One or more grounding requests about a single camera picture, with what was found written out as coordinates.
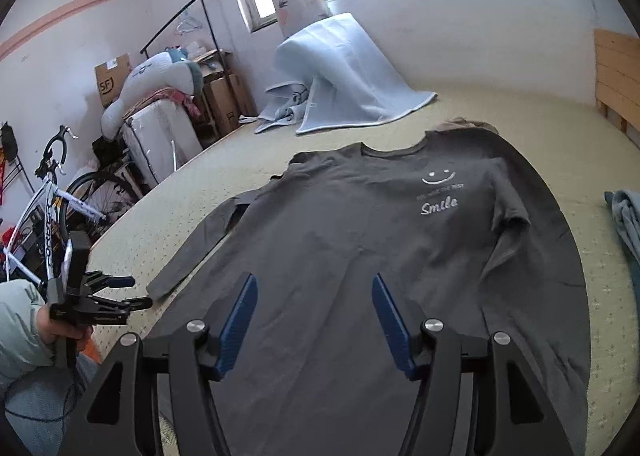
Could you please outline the person's left hand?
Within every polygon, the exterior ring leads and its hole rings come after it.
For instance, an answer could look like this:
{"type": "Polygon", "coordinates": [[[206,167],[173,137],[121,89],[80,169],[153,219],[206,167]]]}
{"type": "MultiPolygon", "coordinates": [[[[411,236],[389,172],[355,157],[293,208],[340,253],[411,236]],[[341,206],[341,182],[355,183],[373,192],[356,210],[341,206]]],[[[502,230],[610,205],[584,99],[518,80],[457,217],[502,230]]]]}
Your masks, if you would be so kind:
{"type": "Polygon", "coordinates": [[[50,306],[42,306],[36,313],[38,335],[45,344],[55,343],[58,338],[69,338],[76,341],[78,351],[85,350],[93,334],[92,326],[73,326],[60,320],[52,320],[50,306]]]}

